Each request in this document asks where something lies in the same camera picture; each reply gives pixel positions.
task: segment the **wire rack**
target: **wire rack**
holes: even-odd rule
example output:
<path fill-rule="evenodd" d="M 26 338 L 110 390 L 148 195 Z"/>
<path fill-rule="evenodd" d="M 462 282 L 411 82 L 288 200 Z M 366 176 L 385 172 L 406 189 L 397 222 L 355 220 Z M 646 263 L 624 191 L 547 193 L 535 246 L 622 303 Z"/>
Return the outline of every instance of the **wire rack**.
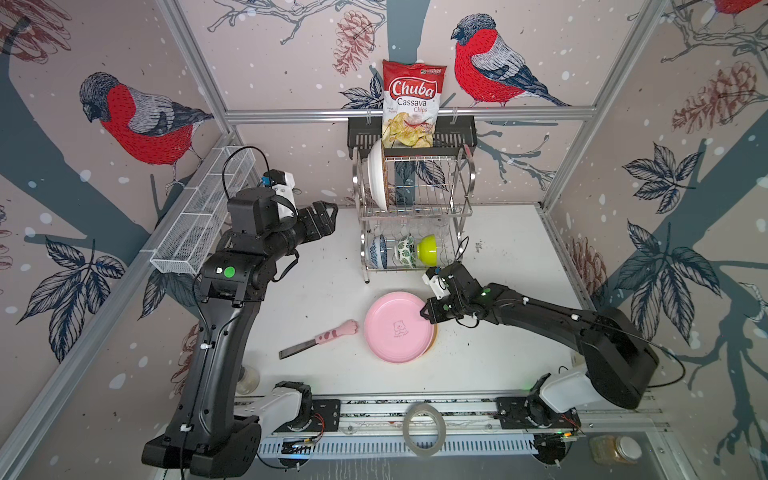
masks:
<path fill-rule="evenodd" d="M 150 261 L 162 273 L 197 275 L 227 217 L 227 198 L 221 184 L 224 161 L 239 147 L 224 147 L 184 210 L 166 233 Z M 230 195 L 240 190 L 256 158 L 244 150 L 232 158 L 224 175 Z"/>
<path fill-rule="evenodd" d="M 457 254 L 466 217 L 472 215 L 470 197 L 475 187 L 475 165 L 468 147 L 457 147 L 455 155 L 384 157 L 382 168 L 386 184 L 386 208 L 373 200 L 367 159 L 353 151 L 353 186 L 361 226 L 360 259 L 363 277 L 371 271 L 424 270 L 417 259 L 415 267 L 402 265 L 395 256 L 396 244 L 412 235 L 415 244 L 435 235 L 438 266 L 450 264 Z M 371 261 L 372 242 L 383 235 L 387 266 Z"/>

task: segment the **pink cat paw handle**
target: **pink cat paw handle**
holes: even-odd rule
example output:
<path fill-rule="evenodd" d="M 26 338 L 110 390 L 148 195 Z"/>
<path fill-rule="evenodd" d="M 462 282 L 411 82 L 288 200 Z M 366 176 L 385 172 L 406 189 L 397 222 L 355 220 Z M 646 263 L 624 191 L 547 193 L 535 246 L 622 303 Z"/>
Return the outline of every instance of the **pink cat paw handle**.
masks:
<path fill-rule="evenodd" d="M 317 345 L 320 345 L 322 343 L 328 343 L 341 335 L 354 335 L 355 333 L 357 333 L 357 322 L 355 320 L 347 320 L 335 329 L 328 330 L 327 332 L 316 336 L 315 341 L 317 342 Z"/>

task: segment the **clear tape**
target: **clear tape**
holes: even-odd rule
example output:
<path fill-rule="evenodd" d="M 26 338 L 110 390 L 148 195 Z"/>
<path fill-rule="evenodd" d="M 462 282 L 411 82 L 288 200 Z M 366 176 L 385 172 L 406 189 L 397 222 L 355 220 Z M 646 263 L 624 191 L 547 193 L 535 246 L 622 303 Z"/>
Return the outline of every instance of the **clear tape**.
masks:
<path fill-rule="evenodd" d="M 437 425 L 437 442 L 435 442 L 435 444 L 428 449 L 423 449 L 417 446 L 413 440 L 411 440 L 411 435 L 409 434 L 411 419 L 420 413 L 426 414 L 428 417 L 434 420 L 435 424 Z M 435 409 L 435 407 L 427 403 L 419 403 L 414 405 L 408 411 L 408 413 L 406 413 L 406 417 L 402 420 L 402 439 L 408 448 L 411 449 L 411 452 L 417 454 L 419 457 L 430 457 L 439 452 L 445 443 L 445 437 L 447 434 L 448 433 L 445 429 L 445 420 L 443 420 L 442 415 Z"/>

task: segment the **white table surface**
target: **white table surface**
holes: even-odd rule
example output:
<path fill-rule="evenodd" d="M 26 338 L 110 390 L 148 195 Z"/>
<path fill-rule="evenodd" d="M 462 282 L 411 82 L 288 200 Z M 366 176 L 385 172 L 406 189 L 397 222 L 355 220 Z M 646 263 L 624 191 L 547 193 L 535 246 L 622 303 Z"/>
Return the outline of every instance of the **white table surface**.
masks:
<path fill-rule="evenodd" d="M 501 283 L 578 308 L 533 206 L 476 207 L 465 232 L 469 248 L 463 261 L 480 284 Z M 278 359 L 280 350 L 344 320 L 356 319 L 362 330 L 368 308 L 386 293 L 404 290 L 423 300 L 432 296 L 421 270 L 372 273 L 366 285 L 359 235 L 356 211 L 340 210 L 336 232 L 301 245 L 299 264 L 283 281 L 270 284 L 243 358 L 261 375 L 254 395 L 265 395 L 283 380 L 307 383 L 317 395 L 528 389 L 539 376 L 571 365 L 571 350 L 543 336 L 488 322 L 467 329 L 453 321 L 439 324 L 427 353 L 402 365 L 374 356 L 362 332 Z M 291 260 L 282 259 L 278 271 Z"/>

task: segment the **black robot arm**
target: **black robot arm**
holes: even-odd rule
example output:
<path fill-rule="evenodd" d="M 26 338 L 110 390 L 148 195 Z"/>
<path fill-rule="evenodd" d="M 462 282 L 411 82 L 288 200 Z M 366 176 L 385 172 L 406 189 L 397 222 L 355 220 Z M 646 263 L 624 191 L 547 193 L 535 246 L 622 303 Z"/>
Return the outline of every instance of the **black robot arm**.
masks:
<path fill-rule="evenodd" d="M 460 262 L 427 270 L 427 279 L 442 291 L 427 300 L 422 316 L 430 323 L 473 316 L 496 325 L 518 326 L 562 343 L 584 356 L 592 386 L 624 409 L 640 404 L 659 360 L 627 317 L 542 302 L 504 285 L 483 287 Z"/>
<path fill-rule="evenodd" d="M 278 173 L 270 170 L 267 176 Z M 339 210 L 327 202 L 296 210 L 285 200 L 269 186 L 241 190 L 229 200 L 231 245 L 208 258 L 201 271 L 203 320 L 184 391 L 166 432 L 144 446 L 144 464 L 183 466 L 207 478 L 241 476 L 250 467 L 262 436 L 259 419 L 233 415 L 248 333 L 267 286 L 279 279 L 276 262 L 286 255 L 298 259 L 301 243 L 333 233 Z M 280 219 L 278 204 L 290 205 L 293 215 Z M 278 387 L 297 390 L 302 405 L 311 399 L 308 386 L 284 382 Z M 309 421 L 307 409 L 301 408 L 302 415 L 306 418 L 296 422 Z"/>

